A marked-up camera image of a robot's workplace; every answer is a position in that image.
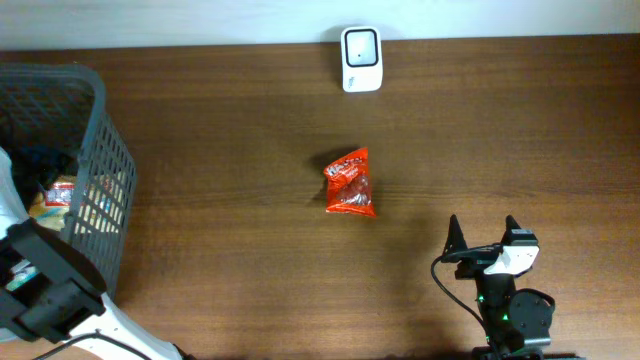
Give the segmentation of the green small box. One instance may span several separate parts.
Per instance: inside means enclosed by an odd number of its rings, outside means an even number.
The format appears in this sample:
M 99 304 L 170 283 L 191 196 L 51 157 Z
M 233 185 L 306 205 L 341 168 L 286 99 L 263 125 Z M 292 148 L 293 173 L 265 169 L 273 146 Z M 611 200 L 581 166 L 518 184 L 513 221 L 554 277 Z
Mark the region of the green small box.
M 9 281 L 4 288 L 9 292 L 15 291 L 39 273 L 40 271 L 30 261 L 22 260 L 10 269 Z

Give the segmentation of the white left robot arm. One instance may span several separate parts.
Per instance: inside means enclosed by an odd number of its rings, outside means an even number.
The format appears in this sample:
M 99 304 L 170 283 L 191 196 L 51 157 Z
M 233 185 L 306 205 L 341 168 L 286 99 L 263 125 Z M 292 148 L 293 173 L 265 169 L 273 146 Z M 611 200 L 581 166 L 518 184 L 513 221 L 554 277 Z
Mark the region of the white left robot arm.
M 100 359 L 190 359 L 122 312 L 107 294 L 93 264 L 29 217 L 12 179 L 12 162 L 1 153 L 1 336 L 45 339 Z

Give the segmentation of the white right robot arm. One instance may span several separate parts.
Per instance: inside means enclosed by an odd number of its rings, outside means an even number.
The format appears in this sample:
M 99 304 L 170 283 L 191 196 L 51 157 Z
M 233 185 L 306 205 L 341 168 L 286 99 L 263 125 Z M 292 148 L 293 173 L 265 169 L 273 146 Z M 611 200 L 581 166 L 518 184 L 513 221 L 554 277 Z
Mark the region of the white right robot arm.
M 451 216 L 443 252 L 431 264 L 438 287 L 470 313 L 482 327 L 487 345 L 476 347 L 471 357 L 479 360 L 576 359 L 571 353 L 547 353 L 556 302 L 553 297 L 531 288 L 518 289 L 515 280 L 533 267 L 539 254 L 533 231 L 522 228 L 509 215 L 505 232 L 497 243 L 469 247 L 459 225 Z M 435 268 L 440 263 L 455 264 L 458 280 L 472 280 L 476 286 L 473 310 L 453 295 L 439 280 Z

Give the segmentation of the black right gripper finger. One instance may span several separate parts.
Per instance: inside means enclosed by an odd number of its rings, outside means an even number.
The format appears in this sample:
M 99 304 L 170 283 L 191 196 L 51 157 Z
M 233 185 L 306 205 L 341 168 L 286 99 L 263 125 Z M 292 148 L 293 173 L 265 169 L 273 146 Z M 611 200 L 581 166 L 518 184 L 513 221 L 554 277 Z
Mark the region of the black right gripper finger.
M 464 239 L 458 218 L 453 214 L 449 219 L 448 235 L 443 249 L 443 254 L 451 255 L 467 249 L 467 243 Z
M 505 219 L 503 246 L 536 246 L 537 238 L 532 230 L 521 228 L 512 215 Z

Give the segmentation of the red snack bag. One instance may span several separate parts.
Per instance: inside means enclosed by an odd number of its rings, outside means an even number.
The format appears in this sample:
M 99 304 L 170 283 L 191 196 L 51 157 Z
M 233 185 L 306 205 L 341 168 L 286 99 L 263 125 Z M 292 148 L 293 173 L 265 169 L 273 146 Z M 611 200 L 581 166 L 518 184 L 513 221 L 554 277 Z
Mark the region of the red snack bag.
M 327 213 L 376 216 L 367 148 L 337 159 L 323 173 L 328 184 Z

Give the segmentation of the yellow chips bag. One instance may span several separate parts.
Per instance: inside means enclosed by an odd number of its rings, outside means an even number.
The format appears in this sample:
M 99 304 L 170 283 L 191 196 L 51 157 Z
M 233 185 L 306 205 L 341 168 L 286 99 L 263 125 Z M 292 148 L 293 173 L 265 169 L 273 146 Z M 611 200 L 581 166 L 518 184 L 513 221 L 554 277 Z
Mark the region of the yellow chips bag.
M 88 183 L 83 190 L 83 200 L 79 206 L 80 224 L 74 226 L 74 233 L 101 231 L 118 233 L 116 225 L 122 219 L 123 188 L 119 178 L 99 175 L 97 184 Z M 57 178 L 49 189 L 41 190 L 35 197 L 28 214 L 49 229 L 61 232 L 69 220 L 76 176 L 63 175 Z

